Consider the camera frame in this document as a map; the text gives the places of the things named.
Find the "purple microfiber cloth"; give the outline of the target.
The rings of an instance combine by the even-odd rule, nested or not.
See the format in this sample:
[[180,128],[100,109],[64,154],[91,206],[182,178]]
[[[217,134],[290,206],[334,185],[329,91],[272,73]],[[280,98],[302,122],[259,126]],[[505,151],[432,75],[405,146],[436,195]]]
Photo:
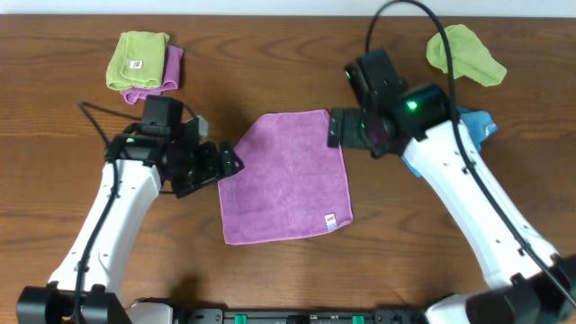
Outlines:
[[267,113],[234,148],[242,171],[219,181],[229,245],[306,239],[353,219],[346,165],[328,145],[329,113]]

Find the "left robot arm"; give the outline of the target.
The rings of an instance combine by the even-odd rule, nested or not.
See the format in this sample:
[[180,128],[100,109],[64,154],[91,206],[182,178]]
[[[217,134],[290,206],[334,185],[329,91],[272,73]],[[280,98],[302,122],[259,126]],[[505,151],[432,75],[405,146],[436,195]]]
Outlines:
[[189,323],[189,310],[162,298],[124,308],[125,267],[140,226],[164,183],[183,198],[234,176],[244,164],[229,142],[206,140],[207,121],[171,97],[151,95],[143,114],[106,139],[102,180],[72,248],[43,287],[26,286],[21,323]]

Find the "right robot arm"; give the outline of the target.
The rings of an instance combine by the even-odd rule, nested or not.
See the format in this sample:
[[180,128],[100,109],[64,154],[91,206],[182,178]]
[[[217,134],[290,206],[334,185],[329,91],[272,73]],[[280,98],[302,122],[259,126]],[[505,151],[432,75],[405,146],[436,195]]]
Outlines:
[[437,84],[409,87],[383,49],[344,68],[359,108],[331,112],[328,146],[400,156],[448,209],[487,290],[429,305],[429,323],[561,323],[574,315],[575,259],[561,257],[509,199]]

